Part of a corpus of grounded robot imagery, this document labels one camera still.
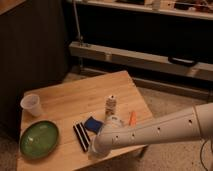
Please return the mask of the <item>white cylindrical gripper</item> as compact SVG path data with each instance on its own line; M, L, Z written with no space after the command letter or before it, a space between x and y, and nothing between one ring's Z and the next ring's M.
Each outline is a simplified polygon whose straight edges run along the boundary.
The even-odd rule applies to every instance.
M110 154L110 149L101 145L97 137L94 137L89 145L88 155L90 158L105 158Z

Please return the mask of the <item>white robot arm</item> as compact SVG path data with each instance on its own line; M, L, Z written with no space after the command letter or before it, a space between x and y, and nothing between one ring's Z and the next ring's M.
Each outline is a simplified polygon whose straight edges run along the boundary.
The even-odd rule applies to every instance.
M106 120L91 140L89 155L105 158L112 150L137 145L213 139L213 103L197 105L135 126L117 115Z

